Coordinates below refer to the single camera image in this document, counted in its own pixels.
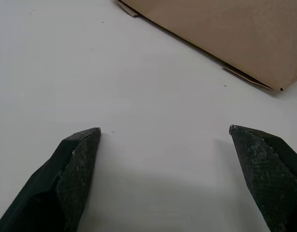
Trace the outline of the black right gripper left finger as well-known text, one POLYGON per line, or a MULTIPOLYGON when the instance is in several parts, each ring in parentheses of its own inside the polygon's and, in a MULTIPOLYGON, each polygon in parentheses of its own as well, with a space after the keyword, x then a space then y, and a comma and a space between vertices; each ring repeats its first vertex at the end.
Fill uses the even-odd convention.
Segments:
POLYGON ((75 232, 89 195, 100 128, 65 138, 0 219, 0 232, 75 232))

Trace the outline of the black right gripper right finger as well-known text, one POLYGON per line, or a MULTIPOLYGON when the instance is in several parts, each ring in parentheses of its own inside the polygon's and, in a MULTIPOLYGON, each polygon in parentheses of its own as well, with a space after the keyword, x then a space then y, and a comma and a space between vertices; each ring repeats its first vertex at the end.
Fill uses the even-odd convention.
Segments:
POLYGON ((297 153, 261 130, 229 128, 246 185, 272 232, 297 232, 297 153))

